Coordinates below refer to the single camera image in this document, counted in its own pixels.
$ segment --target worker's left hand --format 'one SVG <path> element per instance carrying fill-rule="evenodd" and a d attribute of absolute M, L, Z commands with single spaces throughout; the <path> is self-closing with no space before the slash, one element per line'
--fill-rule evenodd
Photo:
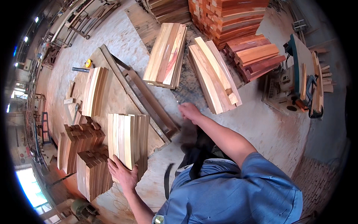
<path fill-rule="evenodd" d="M 135 190 L 138 183 L 138 165 L 136 164 L 133 170 L 126 168 L 122 162 L 113 155 L 114 161 L 108 159 L 108 168 L 112 177 L 116 178 L 123 188 L 123 193 Z"/>

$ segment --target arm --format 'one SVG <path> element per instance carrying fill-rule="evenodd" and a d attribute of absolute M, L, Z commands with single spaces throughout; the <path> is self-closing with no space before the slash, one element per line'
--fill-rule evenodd
<path fill-rule="evenodd" d="M 151 224 L 154 213 L 135 190 L 138 183 L 138 166 L 136 165 L 133 171 L 130 171 L 123 166 L 122 162 L 115 155 L 113 155 L 113 159 L 114 161 L 108 159 L 108 168 L 112 177 L 120 182 L 123 194 L 133 211 L 136 221 L 138 224 Z"/>
<path fill-rule="evenodd" d="M 242 135 L 204 116 L 194 104 L 183 103 L 179 105 L 179 111 L 184 119 L 189 119 L 193 124 L 198 125 L 240 168 L 250 153 L 257 152 Z"/>

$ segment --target dusty floor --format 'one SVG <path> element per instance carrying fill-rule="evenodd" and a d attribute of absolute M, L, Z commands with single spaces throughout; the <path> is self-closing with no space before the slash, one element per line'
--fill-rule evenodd
<path fill-rule="evenodd" d="M 149 54 L 124 12 L 124 9 L 132 4 L 135 4 L 134 0 L 124 1 L 122 6 L 90 33 L 89 40 L 78 36 L 72 47 L 60 51 L 52 72 L 41 74 L 40 79 L 43 81 L 39 84 L 38 91 L 43 91 L 47 98 L 45 110 L 49 114 L 49 127 L 56 141 L 59 133 L 63 131 L 66 117 L 63 99 L 69 81 L 74 80 L 77 75 L 77 72 L 71 71 L 71 68 L 81 67 L 97 47 L 106 44 L 112 54 L 143 76 Z M 289 40 L 289 35 L 293 32 L 292 22 L 291 16 L 285 12 L 278 15 L 274 10 L 267 9 L 257 33 L 264 34 L 278 46 L 280 53 L 284 54 L 283 44 Z M 307 114 L 284 116 L 263 103 L 262 81 L 262 79 L 255 80 L 238 90 L 243 104 L 236 109 L 219 115 L 211 114 L 209 109 L 203 113 L 219 124 L 242 134 L 265 158 L 287 175 L 292 176 L 304 152 L 310 119 Z M 192 124 L 181 119 L 177 102 L 169 89 L 153 86 L 149 88 L 167 113 L 182 126 L 181 133 L 172 139 L 173 142 L 163 150 L 155 152 L 148 160 L 148 170 L 137 186 L 143 200 L 153 210 L 157 210 L 165 201 L 163 187 L 165 169 L 171 162 L 175 163 L 175 166 L 179 165 L 183 158 L 180 145 L 195 141 L 195 132 Z M 73 179 L 75 176 L 67 181 L 75 183 Z M 114 184 L 93 203 L 100 208 L 105 222 L 133 223 L 133 215 L 119 188 L 119 185 Z"/>

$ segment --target forearm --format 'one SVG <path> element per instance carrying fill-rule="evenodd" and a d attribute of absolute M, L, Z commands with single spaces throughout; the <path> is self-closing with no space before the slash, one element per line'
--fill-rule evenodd
<path fill-rule="evenodd" d="M 129 206 L 138 224 L 151 224 L 154 217 L 152 210 L 144 203 L 135 190 L 125 192 Z"/>
<path fill-rule="evenodd" d="M 214 141 L 214 143 L 241 168 L 245 158 L 255 147 L 239 133 L 219 125 L 202 115 L 195 121 L 197 125 Z"/>

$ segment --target hand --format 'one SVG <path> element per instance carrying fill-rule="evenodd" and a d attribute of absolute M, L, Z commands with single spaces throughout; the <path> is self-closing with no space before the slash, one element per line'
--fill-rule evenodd
<path fill-rule="evenodd" d="M 192 103 L 182 103 L 178 105 L 178 109 L 184 119 L 191 120 L 195 125 L 198 124 L 198 120 L 203 116 L 198 108 Z"/>
<path fill-rule="evenodd" d="M 134 191 L 138 183 L 138 165 L 132 171 L 123 166 L 122 162 L 113 155 L 114 161 L 108 159 L 108 168 L 112 177 L 116 178 L 123 188 L 123 193 Z"/>

